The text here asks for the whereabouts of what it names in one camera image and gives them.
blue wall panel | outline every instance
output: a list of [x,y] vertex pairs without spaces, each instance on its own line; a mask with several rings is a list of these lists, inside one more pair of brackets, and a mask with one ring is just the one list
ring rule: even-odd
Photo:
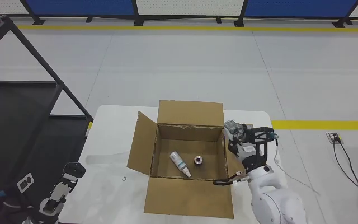
[[356,0],[249,0],[246,16],[345,16]]
[[131,0],[27,0],[35,14],[133,15]]

yellow floor line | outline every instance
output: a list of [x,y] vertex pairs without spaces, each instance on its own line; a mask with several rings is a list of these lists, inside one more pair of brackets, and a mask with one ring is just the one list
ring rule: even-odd
[[274,129],[358,130],[358,120],[272,120]]
[[271,31],[271,32],[358,32],[358,28],[234,27],[234,26],[116,26],[116,25],[17,25],[23,30],[187,30],[187,31]]

white wall panel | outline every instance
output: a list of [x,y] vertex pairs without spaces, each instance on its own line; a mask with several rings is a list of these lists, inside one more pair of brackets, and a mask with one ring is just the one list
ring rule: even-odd
[[352,12],[351,17],[358,17],[358,7]]
[[140,15],[238,16],[243,0],[137,0]]
[[0,14],[27,14],[20,0],[0,0]]

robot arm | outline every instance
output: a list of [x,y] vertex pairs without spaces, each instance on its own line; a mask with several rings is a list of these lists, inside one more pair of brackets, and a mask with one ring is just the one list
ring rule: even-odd
[[[243,164],[252,194],[252,210],[260,224],[306,224],[307,216],[300,196],[284,188],[267,162],[267,143],[278,135],[272,128],[248,128],[232,120],[224,124],[229,138],[228,149]],[[230,179],[216,180],[218,185],[232,184]]]
[[66,164],[61,178],[50,193],[50,198],[46,198],[40,203],[40,213],[47,216],[60,213],[63,203],[66,202],[67,194],[72,192],[78,179],[83,177],[85,172],[86,169],[79,162]]

cardboard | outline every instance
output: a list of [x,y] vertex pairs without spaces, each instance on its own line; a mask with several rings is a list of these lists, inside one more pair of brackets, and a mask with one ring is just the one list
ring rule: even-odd
[[[127,167],[149,175],[145,213],[233,218],[230,186],[212,184],[243,171],[229,156],[223,124],[218,103],[160,101],[158,124],[139,113]],[[171,161],[173,151],[191,178]],[[201,166],[194,165],[197,155]]]
[[234,218],[231,189],[205,180],[149,178],[144,213]]
[[149,175],[156,132],[157,124],[139,112],[129,152],[128,168]]
[[222,127],[223,104],[214,102],[167,101],[159,102],[158,124],[186,124]]

